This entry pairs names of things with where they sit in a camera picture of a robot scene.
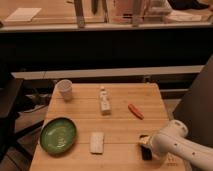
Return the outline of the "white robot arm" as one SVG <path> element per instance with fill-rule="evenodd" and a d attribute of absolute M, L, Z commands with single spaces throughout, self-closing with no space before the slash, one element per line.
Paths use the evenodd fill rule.
<path fill-rule="evenodd" d="M 213 148 L 186 139 L 187 126 L 179 120 L 169 121 L 152 135 L 143 135 L 139 144 L 157 158 L 176 155 L 204 171 L 213 171 Z"/>

